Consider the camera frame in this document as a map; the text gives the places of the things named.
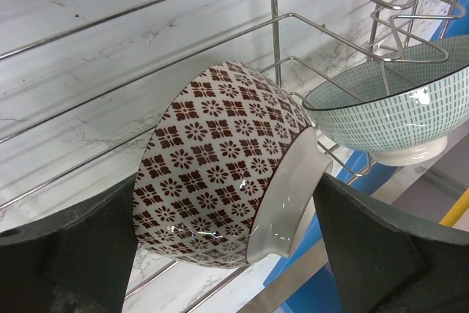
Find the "brown patterned bowl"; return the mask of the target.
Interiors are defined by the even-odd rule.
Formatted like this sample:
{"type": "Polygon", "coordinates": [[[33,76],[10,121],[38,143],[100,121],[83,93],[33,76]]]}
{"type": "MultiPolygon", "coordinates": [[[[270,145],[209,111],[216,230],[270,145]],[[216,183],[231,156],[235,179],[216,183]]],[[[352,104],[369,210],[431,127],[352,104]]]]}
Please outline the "brown patterned bowl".
{"type": "Polygon", "coordinates": [[[149,139],[133,189],[136,237],[209,268],[291,257],[332,166],[287,92],[242,62],[218,63],[173,99],[149,139]]]}

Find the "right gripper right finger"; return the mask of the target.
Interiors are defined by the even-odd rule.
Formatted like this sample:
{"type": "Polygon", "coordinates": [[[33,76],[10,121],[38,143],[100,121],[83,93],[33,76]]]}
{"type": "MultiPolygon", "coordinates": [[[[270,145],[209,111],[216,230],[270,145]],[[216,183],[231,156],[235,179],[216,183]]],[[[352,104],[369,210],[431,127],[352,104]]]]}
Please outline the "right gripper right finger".
{"type": "Polygon", "coordinates": [[[468,233],[329,174],[313,193],[344,312],[467,312],[468,233]]]}

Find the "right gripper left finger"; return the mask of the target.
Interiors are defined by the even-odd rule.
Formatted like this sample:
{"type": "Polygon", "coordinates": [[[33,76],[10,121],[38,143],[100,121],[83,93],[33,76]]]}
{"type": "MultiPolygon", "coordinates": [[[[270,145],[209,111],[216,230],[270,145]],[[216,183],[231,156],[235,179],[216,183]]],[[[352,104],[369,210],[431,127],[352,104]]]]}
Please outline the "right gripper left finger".
{"type": "Polygon", "coordinates": [[[138,241],[134,176],[1,232],[2,312],[120,312],[138,241]]]}

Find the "green glass bowl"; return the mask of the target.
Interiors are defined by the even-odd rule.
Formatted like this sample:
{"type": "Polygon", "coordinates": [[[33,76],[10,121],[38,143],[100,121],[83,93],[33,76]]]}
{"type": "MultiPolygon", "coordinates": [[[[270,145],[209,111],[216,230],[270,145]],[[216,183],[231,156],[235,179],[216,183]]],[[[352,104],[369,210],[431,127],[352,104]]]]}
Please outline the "green glass bowl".
{"type": "Polygon", "coordinates": [[[468,36],[364,62],[311,90],[302,104],[330,140],[378,163],[429,160],[468,120],[468,36]]]}

